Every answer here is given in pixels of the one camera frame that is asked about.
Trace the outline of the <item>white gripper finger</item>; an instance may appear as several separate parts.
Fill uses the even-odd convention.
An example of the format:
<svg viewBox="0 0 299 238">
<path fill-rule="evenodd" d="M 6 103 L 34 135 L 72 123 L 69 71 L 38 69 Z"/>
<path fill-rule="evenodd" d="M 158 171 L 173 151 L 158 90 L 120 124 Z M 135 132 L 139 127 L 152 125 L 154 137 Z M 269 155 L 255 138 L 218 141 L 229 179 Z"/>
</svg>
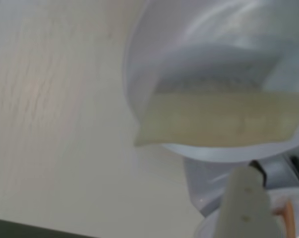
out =
<svg viewBox="0 0 299 238">
<path fill-rule="evenodd" d="M 257 161 L 228 177 L 217 220 L 219 238 L 282 238 L 264 188 L 266 173 Z"/>
</svg>

